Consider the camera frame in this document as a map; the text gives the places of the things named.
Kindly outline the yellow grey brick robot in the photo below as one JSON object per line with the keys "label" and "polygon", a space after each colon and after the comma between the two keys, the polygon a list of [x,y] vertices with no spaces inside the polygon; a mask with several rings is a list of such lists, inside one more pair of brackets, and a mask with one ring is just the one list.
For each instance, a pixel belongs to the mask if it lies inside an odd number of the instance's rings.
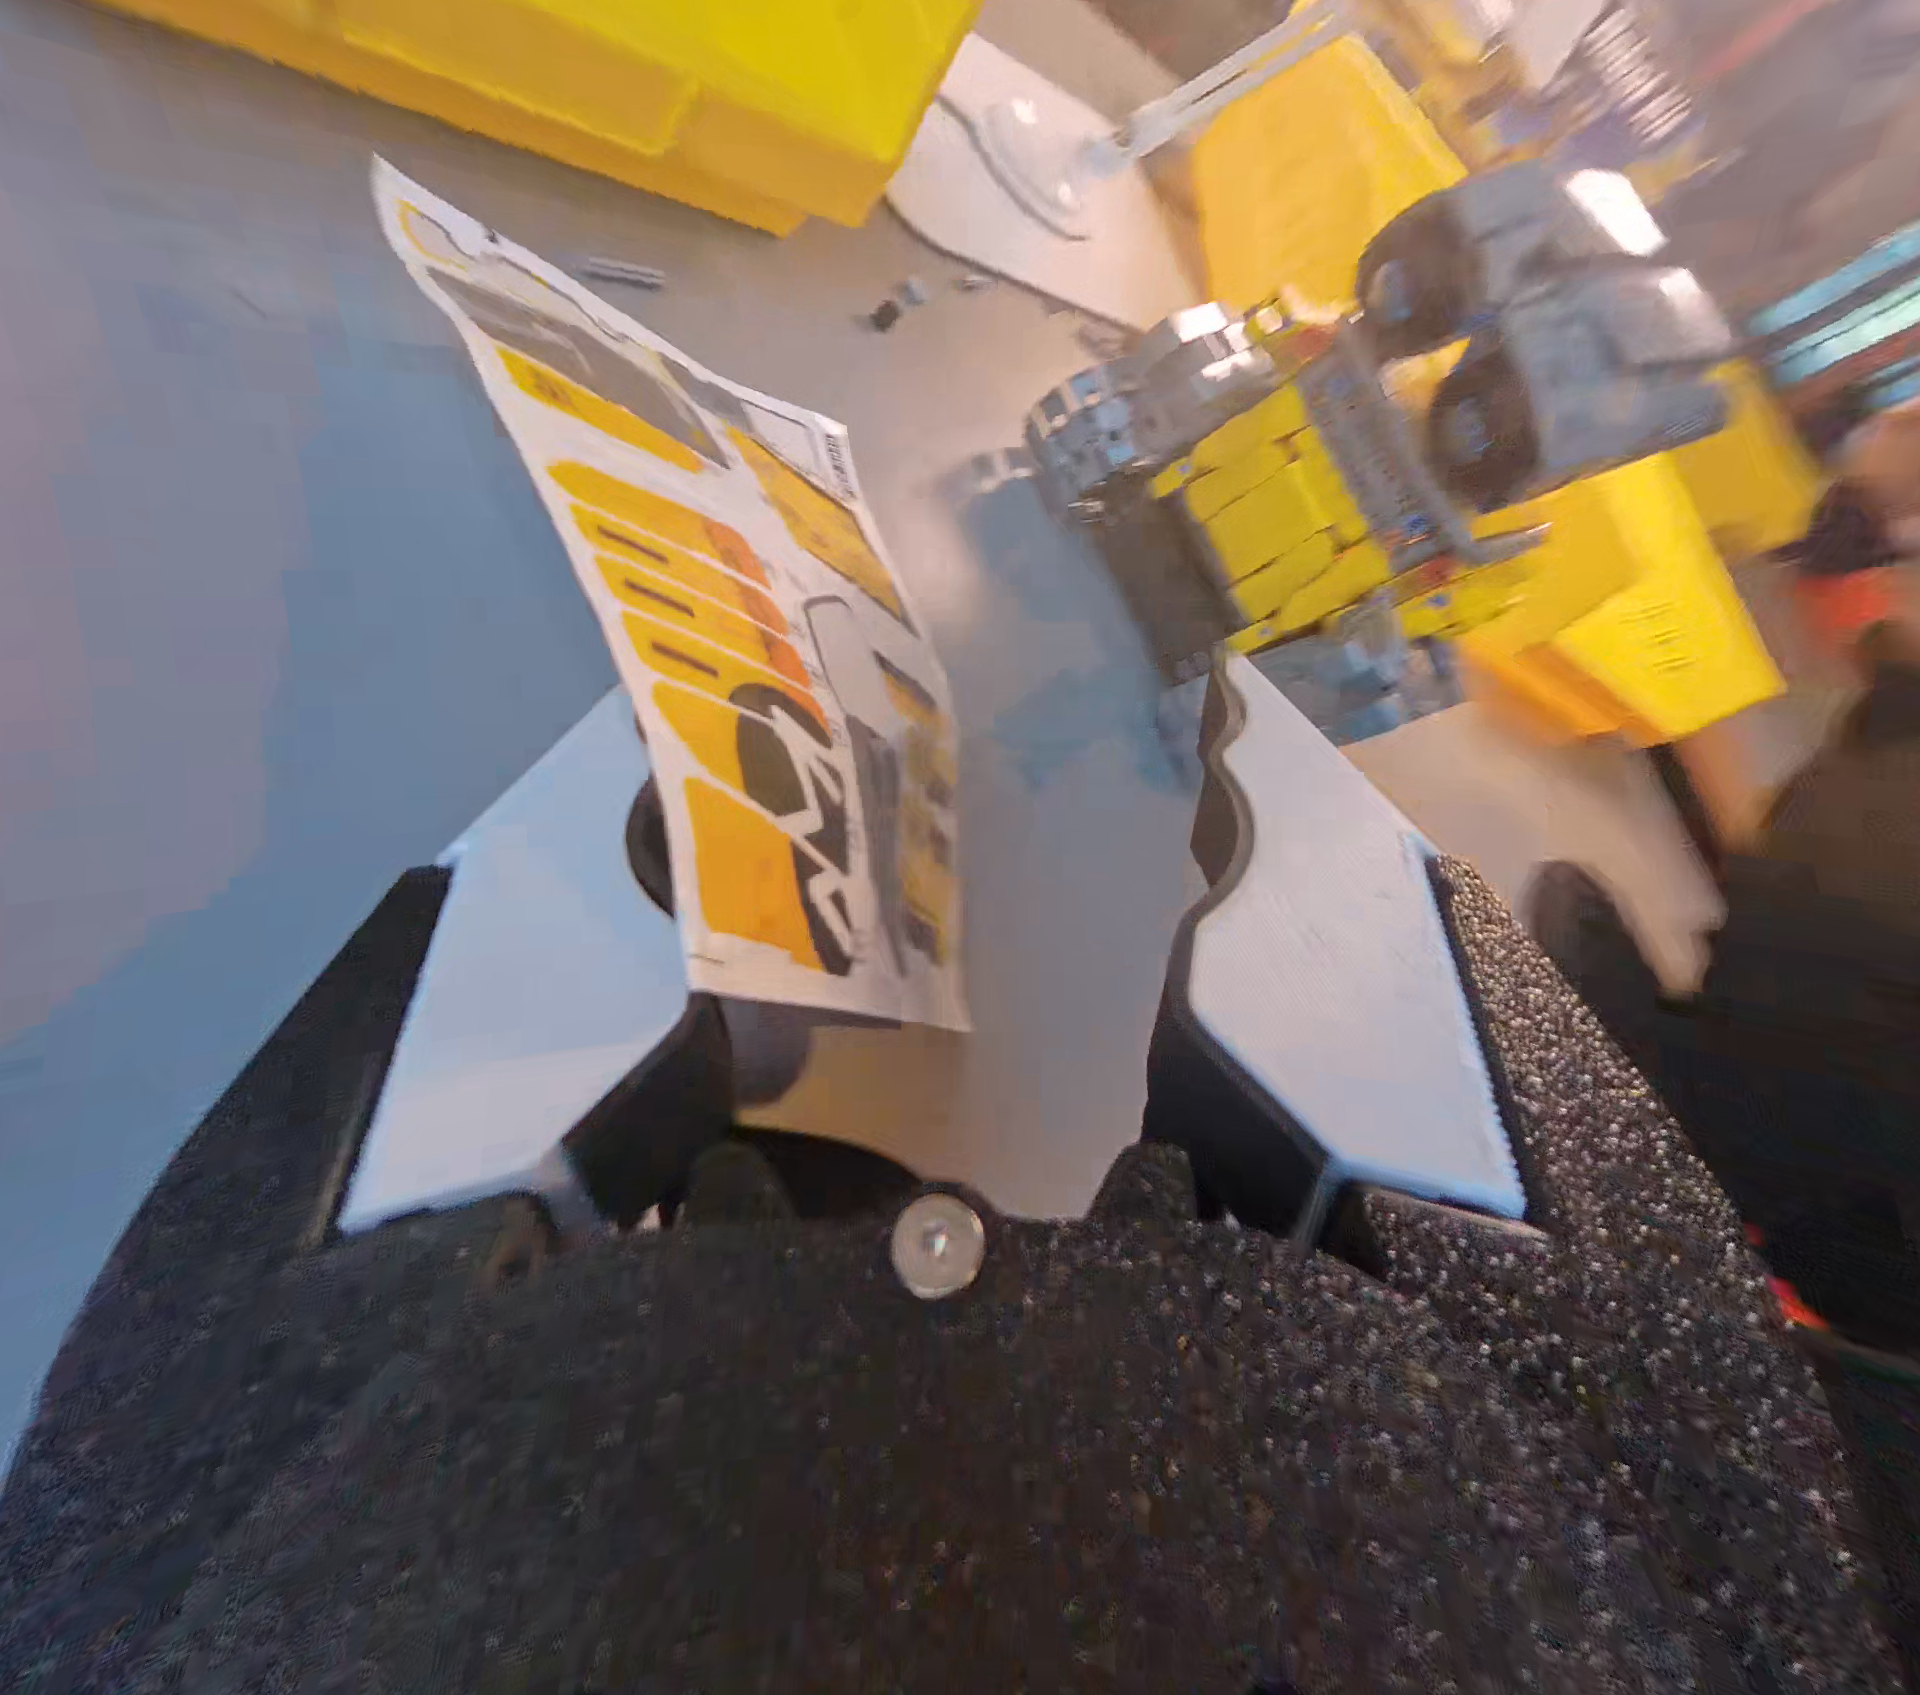
{"label": "yellow grey brick robot", "polygon": [[1623,174],[1514,163],[1385,219],[1349,311],[1169,316],[1021,438],[1169,685],[1287,644],[1519,675],[1643,577],[1585,485],[1717,437],[1733,355]]}

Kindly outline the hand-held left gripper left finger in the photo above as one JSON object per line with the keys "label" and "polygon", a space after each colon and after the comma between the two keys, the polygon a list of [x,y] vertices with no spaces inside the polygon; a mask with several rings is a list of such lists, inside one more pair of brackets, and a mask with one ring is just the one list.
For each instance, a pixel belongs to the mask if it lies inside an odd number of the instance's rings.
{"label": "hand-held left gripper left finger", "polygon": [[611,692],[458,836],[344,1234],[496,1195],[566,1231],[637,1225],[728,1135],[725,1018],[632,867],[648,782]]}

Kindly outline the white sticker sheet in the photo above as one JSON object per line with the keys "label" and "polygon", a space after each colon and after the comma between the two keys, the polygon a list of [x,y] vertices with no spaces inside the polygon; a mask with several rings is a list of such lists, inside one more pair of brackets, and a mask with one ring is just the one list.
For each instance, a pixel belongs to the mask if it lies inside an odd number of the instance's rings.
{"label": "white sticker sheet", "polygon": [[957,722],[848,427],[713,374],[379,156],[371,190],[632,697],[689,981],[968,1033]]}

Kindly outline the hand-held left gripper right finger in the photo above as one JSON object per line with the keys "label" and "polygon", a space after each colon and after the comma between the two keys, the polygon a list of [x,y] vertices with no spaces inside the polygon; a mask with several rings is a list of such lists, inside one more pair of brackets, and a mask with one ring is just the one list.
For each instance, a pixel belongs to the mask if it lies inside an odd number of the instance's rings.
{"label": "hand-held left gripper right finger", "polygon": [[1190,855],[1147,1058],[1143,1140],[1205,1213],[1317,1246],[1352,1194],[1525,1217],[1438,852],[1242,655],[1198,723]]}

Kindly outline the white booklet stand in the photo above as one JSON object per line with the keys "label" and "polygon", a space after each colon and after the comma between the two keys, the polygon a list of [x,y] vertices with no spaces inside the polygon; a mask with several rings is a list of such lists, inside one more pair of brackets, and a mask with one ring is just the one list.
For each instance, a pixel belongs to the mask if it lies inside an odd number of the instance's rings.
{"label": "white booklet stand", "polygon": [[968,272],[1143,331],[1278,274],[1285,154],[1352,94],[1413,84],[1444,156],[1509,0],[990,0],[885,183]]}

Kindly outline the person's black hoodie torso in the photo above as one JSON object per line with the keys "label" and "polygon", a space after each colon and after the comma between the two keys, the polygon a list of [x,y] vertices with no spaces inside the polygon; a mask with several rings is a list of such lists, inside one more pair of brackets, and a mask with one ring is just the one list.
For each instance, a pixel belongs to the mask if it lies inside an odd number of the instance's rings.
{"label": "person's black hoodie torso", "polygon": [[1817,1353],[1889,1594],[1918,1609],[1918,659],[1856,699],[1726,862],[1691,994],[1555,862],[1525,926],[1655,1083]]}

